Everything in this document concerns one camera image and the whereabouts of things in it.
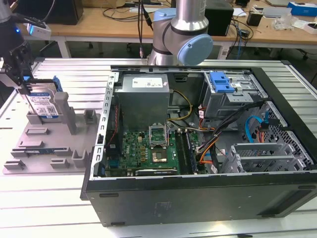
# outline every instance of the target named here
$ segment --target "wooden desk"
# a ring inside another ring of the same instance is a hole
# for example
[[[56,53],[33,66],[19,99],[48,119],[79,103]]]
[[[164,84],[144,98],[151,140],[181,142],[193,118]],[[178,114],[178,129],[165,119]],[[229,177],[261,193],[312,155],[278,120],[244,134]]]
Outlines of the wooden desk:
[[[249,11],[254,5],[269,6],[263,1],[251,0],[244,9]],[[109,10],[107,14],[111,15],[113,10]],[[128,17],[136,13],[115,12],[113,17]],[[239,21],[246,22],[247,16],[238,17]],[[251,27],[254,31],[253,38],[248,42],[247,47],[270,47],[270,48],[303,48],[317,49],[317,36],[311,35],[302,29],[295,28],[293,31],[276,31],[271,26],[272,19],[262,18],[258,27]],[[69,58],[70,52],[68,41],[88,41],[88,42],[126,42],[138,43],[138,29],[136,22],[119,22],[103,16],[100,8],[84,8],[84,14],[77,25],[67,26],[59,24],[50,24],[52,30],[52,40],[58,42],[63,58]],[[27,36],[26,31],[22,31],[26,35],[26,39],[37,40],[34,37]],[[221,46],[218,59],[225,59],[230,47],[236,39],[236,30],[230,27],[226,37],[213,36],[214,44]],[[144,24],[143,42],[152,43],[153,32]]]
[[[119,9],[118,11],[125,11],[127,8]],[[107,12],[108,15],[112,15],[113,10]],[[129,17],[136,15],[137,13],[116,12],[113,17]],[[67,41],[88,41],[88,42],[126,42],[126,43],[138,43],[138,27],[137,22],[120,22],[109,19],[103,16],[103,12],[100,8],[84,8],[84,14],[77,25],[67,26],[60,24],[49,24],[52,30],[52,40],[58,42],[61,54],[63,58],[69,58],[70,52],[68,49]],[[26,39],[36,40],[34,37],[28,35],[27,31],[22,30]],[[235,36],[227,37],[213,37],[214,44],[220,45],[224,42],[234,41]],[[149,26],[144,22],[143,25],[143,42],[153,42],[153,32]]]
[[[305,0],[298,0],[297,2],[308,2]],[[250,11],[251,8],[257,5],[259,7],[270,6],[269,4],[259,1],[251,0],[244,11]],[[235,19],[246,23],[249,13],[247,16],[235,17]],[[314,21],[314,17],[302,17],[295,16],[301,20]],[[273,19],[262,18],[258,27],[251,26],[254,35],[248,42],[249,47],[270,47],[270,48],[304,48],[304,49],[317,49],[317,35],[309,34],[303,29],[294,28],[294,30],[281,30],[276,31],[272,27]],[[248,29],[246,26],[240,24],[240,28]],[[236,36],[236,29],[234,26],[230,26],[230,36]]]

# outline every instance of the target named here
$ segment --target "desk leg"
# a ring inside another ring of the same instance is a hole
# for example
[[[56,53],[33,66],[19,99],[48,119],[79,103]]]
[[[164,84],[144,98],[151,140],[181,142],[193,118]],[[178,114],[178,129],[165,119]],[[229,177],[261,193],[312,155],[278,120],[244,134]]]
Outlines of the desk leg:
[[[220,47],[218,54],[218,60],[225,60],[227,58],[228,52],[230,50],[231,43],[223,42]]]
[[[104,53],[102,42],[98,42],[98,51],[99,51],[99,55],[102,55]]]
[[[68,42],[65,40],[57,40],[58,47],[63,58],[71,58]]]

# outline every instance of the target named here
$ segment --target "green motherboard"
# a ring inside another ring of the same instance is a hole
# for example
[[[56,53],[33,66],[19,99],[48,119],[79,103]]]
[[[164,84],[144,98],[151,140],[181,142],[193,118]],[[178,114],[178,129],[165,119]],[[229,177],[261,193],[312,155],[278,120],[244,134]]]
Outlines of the green motherboard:
[[[119,159],[118,169],[142,170],[142,169],[171,169],[181,174],[179,165],[180,148],[177,148],[175,131],[168,134],[168,146],[165,148],[150,146],[148,131],[127,131],[123,136],[122,157]],[[195,132],[188,134],[191,149],[199,146],[198,136]],[[151,141],[164,140],[162,132],[153,131]]]

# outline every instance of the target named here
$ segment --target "black box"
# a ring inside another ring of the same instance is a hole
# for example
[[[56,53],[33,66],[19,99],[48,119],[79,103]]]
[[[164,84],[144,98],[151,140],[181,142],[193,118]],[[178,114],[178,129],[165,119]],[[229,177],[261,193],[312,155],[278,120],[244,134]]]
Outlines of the black box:
[[[232,6],[225,0],[207,0],[205,16],[209,21],[208,34],[226,36],[233,15]]]
[[[41,20],[47,15],[52,3],[53,0],[19,0],[14,12]],[[46,23],[76,25],[83,12],[81,0],[56,0]]]
[[[262,13],[250,12],[247,19],[247,24],[249,26],[258,26],[262,17]]]

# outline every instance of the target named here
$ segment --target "workbench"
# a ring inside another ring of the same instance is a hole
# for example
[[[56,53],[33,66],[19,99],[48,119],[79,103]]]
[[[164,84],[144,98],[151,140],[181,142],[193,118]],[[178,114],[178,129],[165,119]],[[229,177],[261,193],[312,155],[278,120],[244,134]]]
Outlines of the workbench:
[[[76,113],[100,113],[111,65],[145,65],[141,59],[45,59],[37,78],[57,75]],[[291,65],[280,61],[207,60],[210,67],[261,67],[317,136],[317,90]],[[25,125],[28,106],[15,91],[0,109],[0,166],[11,158]],[[79,196],[83,174],[3,175],[0,172],[0,237],[193,238],[249,234],[253,237],[315,238],[317,198],[285,218],[104,228],[89,201]]]
[[[248,6],[244,9],[249,11],[254,5],[269,6],[263,1],[251,0]],[[119,9],[118,11],[126,11],[127,8]],[[128,17],[135,15],[135,12],[116,12],[113,17]],[[313,17],[300,17],[307,21],[313,21]],[[239,21],[246,22],[247,16],[238,17]],[[295,28],[293,31],[276,31],[272,28],[273,19],[262,18],[258,27],[251,27],[254,31],[253,38],[247,43],[247,47],[268,47],[268,48],[293,48],[293,49],[317,49],[317,36],[307,33],[302,29]],[[101,8],[84,8],[84,14],[77,25],[59,25],[49,24],[52,30],[52,41],[57,41],[61,55],[63,58],[70,58],[69,41],[80,42],[99,42],[98,46],[102,51],[101,42],[121,42],[121,43],[138,43],[139,35],[137,22],[119,22],[103,16]],[[25,29],[22,29],[25,39],[39,40],[28,35]],[[236,30],[230,26],[226,37],[213,36],[214,45],[220,46],[218,54],[219,60],[225,60],[229,48],[233,45],[236,39]],[[153,32],[145,24],[143,28],[143,42],[153,42]]]

